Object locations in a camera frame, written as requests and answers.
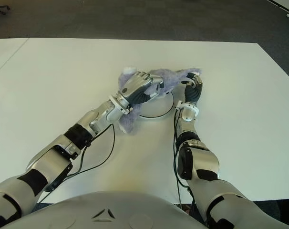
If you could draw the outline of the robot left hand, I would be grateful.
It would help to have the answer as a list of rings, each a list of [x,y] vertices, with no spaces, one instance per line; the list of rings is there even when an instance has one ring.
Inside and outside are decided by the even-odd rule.
[[[129,108],[149,102],[164,88],[162,77],[140,71],[121,73],[118,83],[119,93]]]

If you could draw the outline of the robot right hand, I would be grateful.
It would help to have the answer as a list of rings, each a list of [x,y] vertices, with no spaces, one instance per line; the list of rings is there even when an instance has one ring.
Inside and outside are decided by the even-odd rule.
[[[203,88],[203,82],[199,74],[188,73],[186,76],[187,80],[181,81],[181,84],[185,84],[185,102],[197,104]]]

